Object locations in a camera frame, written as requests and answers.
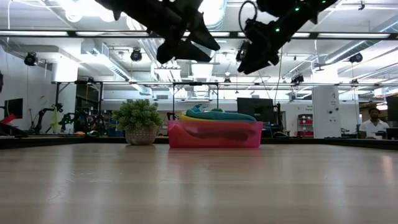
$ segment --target wooden surface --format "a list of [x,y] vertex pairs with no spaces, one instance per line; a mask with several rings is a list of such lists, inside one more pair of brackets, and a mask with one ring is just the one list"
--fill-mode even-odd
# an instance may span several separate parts
[[1,223],[394,223],[398,152],[317,145],[0,151]]

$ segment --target white shirt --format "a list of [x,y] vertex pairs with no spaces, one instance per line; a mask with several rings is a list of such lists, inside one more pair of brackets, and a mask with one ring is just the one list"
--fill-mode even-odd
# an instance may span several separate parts
[[382,136],[376,136],[376,133],[378,131],[387,131],[386,130],[387,128],[390,128],[390,126],[387,123],[381,121],[380,119],[377,125],[374,125],[372,121],[369,119],[360,125],[359,131],[366,132],[367,138],[374,137],[375,139],[382,139]]

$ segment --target woven basket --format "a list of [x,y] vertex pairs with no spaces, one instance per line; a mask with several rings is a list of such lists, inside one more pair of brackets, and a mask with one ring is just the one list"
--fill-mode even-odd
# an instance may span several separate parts
[[141,129],[135,131],[126,131],[126,141],[136,146],[145,146],[154,143],[157,129]]

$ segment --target pink plastic bin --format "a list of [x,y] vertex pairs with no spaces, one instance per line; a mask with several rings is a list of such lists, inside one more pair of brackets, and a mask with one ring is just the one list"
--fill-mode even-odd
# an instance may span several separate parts
[[170,147],[259,147],[262,122],[169,121]]

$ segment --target person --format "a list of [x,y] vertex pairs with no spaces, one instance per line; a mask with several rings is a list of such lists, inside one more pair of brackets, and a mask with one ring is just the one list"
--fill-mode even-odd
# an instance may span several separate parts
[[376,133],[380,131],[386,132],[389,125],[379,119],[380,111],[377,108],[371,108],[369,111],[371,119],[363,122],[359,127],[359,136],[361,139],[382,139],[382,136],[377,136]]

